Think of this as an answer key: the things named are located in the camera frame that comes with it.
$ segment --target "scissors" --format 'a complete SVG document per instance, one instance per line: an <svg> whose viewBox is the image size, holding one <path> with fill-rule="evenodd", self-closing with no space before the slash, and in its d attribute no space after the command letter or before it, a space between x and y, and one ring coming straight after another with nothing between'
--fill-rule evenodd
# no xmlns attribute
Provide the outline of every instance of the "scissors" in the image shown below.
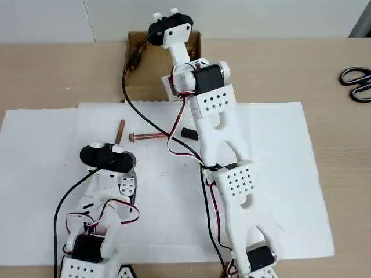
<svg viewBox="0 0 371 278"><path fill-rule="evenodd" d="M352 72L362 74L362 76L354 79L347 79L347 75ZM358 87L352 89L349 93L349 96L352 100L357 101L359 103L371 102L371 97L363 98L357 96L358 93L371 89L371 69L364 67L347 68L340 74L339 82L343 86L359 85Z"/></svg>

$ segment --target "wooden table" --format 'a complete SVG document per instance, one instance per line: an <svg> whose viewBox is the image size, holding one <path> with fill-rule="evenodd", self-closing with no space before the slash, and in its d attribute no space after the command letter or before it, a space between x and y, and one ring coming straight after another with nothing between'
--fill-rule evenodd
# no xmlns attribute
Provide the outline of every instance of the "wooden table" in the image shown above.
<svg viewBox="0 0 371 278"><path fill-rule="evenodd" d="M123 42L0 46L0 118L6 109L120 100L124 48ZM204 40L202 48L209 61L228 62L239 102L303 103L336 255L280 262L279 276L369 277L371 107L351 101L337 76L351 65L371 67L371 40ZM136 265L135 270L138 277L220 274L218 264ZM0 277L52 277L52 267L1 267Z"/></svg>

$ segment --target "bracket with holes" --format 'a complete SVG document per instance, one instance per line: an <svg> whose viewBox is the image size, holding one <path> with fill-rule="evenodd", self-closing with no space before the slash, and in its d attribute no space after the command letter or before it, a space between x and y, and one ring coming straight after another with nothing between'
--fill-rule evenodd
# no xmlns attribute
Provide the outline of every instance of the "bracket with holes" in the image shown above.
<svg viewBox="0 0 371 278"><path fill-rule="evenodd" d="M123 177L119 183L120 193L126 196L135 194L135 178Z"/></svg>
<svg viewBox="0 0 371 278"><path fill-rule="evenodd" d="M233 85L228 84L216 90L199 94L191 98L191 108L198 118L205 118L212 114L221 113L236 104Z"/></svg>

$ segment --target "white wall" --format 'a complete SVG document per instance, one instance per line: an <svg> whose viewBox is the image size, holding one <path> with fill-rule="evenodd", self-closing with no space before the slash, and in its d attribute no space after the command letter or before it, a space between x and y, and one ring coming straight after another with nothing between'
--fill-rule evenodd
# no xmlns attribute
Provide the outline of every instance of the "white wall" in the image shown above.
<svg viewBox="0 0 371 278"><path fill-rule="evenodd" d="M0 43L123 39L172 7L208 38L347 37L368 1L0 0Z"/></svg>

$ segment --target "black plastic piece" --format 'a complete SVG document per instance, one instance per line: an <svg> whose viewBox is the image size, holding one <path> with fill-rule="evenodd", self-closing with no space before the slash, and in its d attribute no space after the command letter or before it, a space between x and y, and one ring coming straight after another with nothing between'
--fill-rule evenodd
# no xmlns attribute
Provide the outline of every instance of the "black plastic piece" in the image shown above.
<svg viewBox="0 0 371 278"><path fill-rule="evenodd" d="M182 128L180 135L184 138L188 138L191 140L198 141L198 134L197 131L193 129L188 129L186 127Z"/></svg>
<svg viewBox="0 0 371 278"><path fill-rule="evenodd" d="M148 38L148 41L153 45L162 45L165 30L180 26L185 23L189 23L191 26L193 26L192 18L181 13L176 13L172 16L165 16L162 19L158 19L157 22L152 23L148 29L148 33L152 34Z"/></svg>
<svg viewBox="0 0 371 278"><path fill-rule="evenodd" d="M137 278L137 275L135 274L135 271L134 271L132 265L121 265L119 272L120 272L121 269L123 269L123 268L129 268L129 269L130 269L130 272L131 272L132 275L133 275L133 277L134 277L134 278Z"/></svg>
<svg viewBox="0 0 371 278"><path fill-rule="evenodd" d="M224 87L224 79L218 65L208 65L195 69L193 74L196 79L196 94L203 94Z"/></svg>
<svg viewBox="0 0 371 278"><path fill-rule="evenodd" d="M251 265L251 272L265 268L266 266L273 264L275 261L275 257L268 246L261 246L246 252L246 254L248 255L248 260Z"/></svg>
<svg viewBox="0 0 371 278"><path fill-rule="evenodd" d="M129 152L116 153L112 151L113 144L104 144L102 148L83 147L80 151L82 163L90 167L102 167L105 170L127 173L135 167L135 156Z"/></svg>
<svg viewBox="0 0 371 278"><path fill-rule="evenodd" d="M77 236L72 258L93 263L101 262L103 259L100 255L100 247L103 240L103 237L93 235Z"/></svg>

